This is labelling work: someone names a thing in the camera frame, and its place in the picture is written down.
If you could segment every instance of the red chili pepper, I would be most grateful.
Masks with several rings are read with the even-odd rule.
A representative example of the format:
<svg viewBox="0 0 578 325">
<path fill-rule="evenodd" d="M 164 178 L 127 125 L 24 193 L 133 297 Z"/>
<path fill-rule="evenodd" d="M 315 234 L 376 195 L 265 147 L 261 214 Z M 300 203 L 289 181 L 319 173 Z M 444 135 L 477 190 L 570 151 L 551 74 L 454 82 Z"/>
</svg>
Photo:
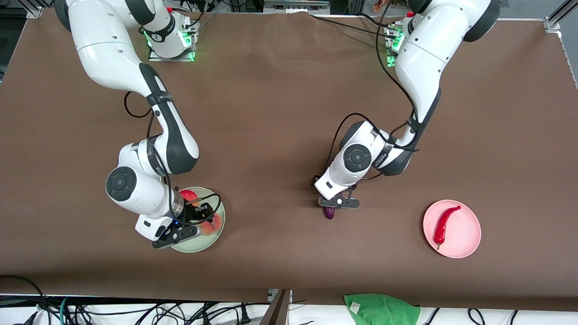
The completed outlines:
<svg viewBox="0 0 578 325">
<path fill-rule="evenodd" d="M 438 227 L 435 230 L 435 237 L 434 237 L 436 244 L 438 244 L 438 250 L 439 250 L 439 245 L 443 244 L 443 242 L 446 241 L 447 219 L 450 218 L 450 214 L 454 213 L 454 211 L 460 210 L 461 208 L 462 208 L 461 206 L 456 206 L 455 208 L 449 208 L 448 210 L 445 210 L 443 212 L 442 217 L 439 219 Z"/>
</svg>

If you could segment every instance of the black strap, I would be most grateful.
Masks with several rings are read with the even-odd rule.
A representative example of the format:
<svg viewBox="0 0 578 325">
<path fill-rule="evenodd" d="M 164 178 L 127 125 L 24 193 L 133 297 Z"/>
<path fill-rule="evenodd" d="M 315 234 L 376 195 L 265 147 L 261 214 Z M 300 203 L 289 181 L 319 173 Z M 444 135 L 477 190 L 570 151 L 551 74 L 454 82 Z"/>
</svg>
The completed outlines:
<svg viewBox="0 0 578 325">
<path fill-rule="evenodd" d="M 154 105 L 158 105 L 162 102 L 172 102 L 173 97 L 166 91 L 157 90 L 154 93 L 148 95 L 146 97 L 146 101 L 149 103 L 150 107 L 153 107 Z"/>
<path fill-rule="evenodd" d="M 397 141 L 397 139 L 393 135 L 390 135 L 390 137 L 387 138 L 386 144 L 383 146 L 379 156 L 373 161 L 373 167 L 379 167 L 379 165 L 381 165 L 383 161 L 387 159 L 387 157 L 390 155 L 391 149 L 395 147 L 395 141 Z"/>
<path fill-rule="evenodd" d="M 415 132 L 423 132 L 425 130 L 425 127 L 428 126 L 427 123 L 419 123 L 418 121 L 413 119 L 413 115 L 409 117 L 409 119 L 407 119 L 407 124 L 409 125 L 410 128 L 414 129 Z"/>
</svg>

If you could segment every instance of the teal cable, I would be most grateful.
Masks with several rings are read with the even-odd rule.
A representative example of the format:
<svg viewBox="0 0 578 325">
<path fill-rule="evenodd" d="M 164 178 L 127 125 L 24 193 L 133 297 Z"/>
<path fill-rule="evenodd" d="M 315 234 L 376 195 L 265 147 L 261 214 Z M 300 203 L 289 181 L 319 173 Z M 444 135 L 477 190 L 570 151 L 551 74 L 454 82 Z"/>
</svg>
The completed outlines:
<svg viewBox="0 0 578 325">
<path fill-rule="evenodd" d="M 68 297 L 62 299 L 62 304 L 60 304 L 60 325 L 64 325 L 64 305 L 66 304 L 66 300 Z"/>
</svg>

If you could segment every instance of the brown tabletop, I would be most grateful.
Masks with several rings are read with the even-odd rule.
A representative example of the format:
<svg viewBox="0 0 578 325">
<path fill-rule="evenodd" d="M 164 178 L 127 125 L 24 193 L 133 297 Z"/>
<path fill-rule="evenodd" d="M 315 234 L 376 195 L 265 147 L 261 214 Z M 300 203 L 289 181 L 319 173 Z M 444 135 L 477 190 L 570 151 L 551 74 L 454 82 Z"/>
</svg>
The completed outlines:
<svg viewBox="0 0 578 325">
<path fill-rule="evenodd" d="M 131 35 L 146 59 L 145 40 Z M 341 119 L 361 112 L 391 130 L 410 113 L 371 35 L 305 13 L 218 14 L 195 62 L 150 64 L 201 150 L 172 182 L 221 193 L 221 238 L 197 254 L 155 250 L 134 230 L 137 216 L 108 199 L 118 151 L 145 137 L 147 121 L 126 114 L 124 92 L 86 76 L 70 33 L 45 10 L 27 21 L 0 85 L 1 273 L 50 294 L 262 301 L 285 287 L 320 303 L 383 293 L 578 310 L 578 91 L 540 21 L 500 21 L 462 44 L 421 151 L 403 174 L 360 183 L 361 207 L 333 220 L 310 180 Z M 147 108 L 137 95 L 129 106 Z M 481 244 L 464 259 L 440 256 L 423 236 L 425 209 L 446 198 L 480 220 Z"/>
</svg>

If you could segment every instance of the white robotic arm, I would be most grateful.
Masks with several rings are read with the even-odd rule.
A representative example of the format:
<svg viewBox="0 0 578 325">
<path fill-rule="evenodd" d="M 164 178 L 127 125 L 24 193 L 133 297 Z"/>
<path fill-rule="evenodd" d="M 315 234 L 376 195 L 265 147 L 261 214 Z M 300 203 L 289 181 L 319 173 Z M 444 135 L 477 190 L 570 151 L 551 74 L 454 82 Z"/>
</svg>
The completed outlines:
<svg viewBox="0 0 578 325">
<path fill-rule="evenodd" d="M 394 46 L 398 53 L 395 71 L 414 112 L 399 139 L 368 121 L 353 124 L 339 153 L 314 184 L 324 202 L 356 184 L 370 167 L 386 176 L 405 170 L 438 104 L 439 81 L 446 64 L 462 40 L 482 37 L 499 15 L 497 0 L 410 0 L 408 4 L 417 15 L 393 25 L 403 30 L 403 39 L 398 40 L 401 44 Z"/>
<path fill-rule="evenodd" d="M 180 193 L 164 184 L 161 177 L 191 171 L 199 149 L 159 75 L 136 55 L 127 27 L 144 25 L 157 54 L 178 56 L 186 49 L 182 36 L 186 26 L 175 26 L 176 20 L 183 21 L 181 15 L 169 14 L 161 0 L 67 1 L 57 2 L 57 11 L 64 10 L 59 18 L 71 31 L 88 76 L 103 87 L 145 97 L 162 127 L 160 135 L 121 149 L 118 166 L 111 171 L 105 186 L 116 204 L 140 214 L 136 230 L 158 243 L 175 222 L 174 217 L 195 213 L 191 211 L 195 208 L 185 207 Z M 200 233 L 196 228 L 195 235 Z"/>
</svg>

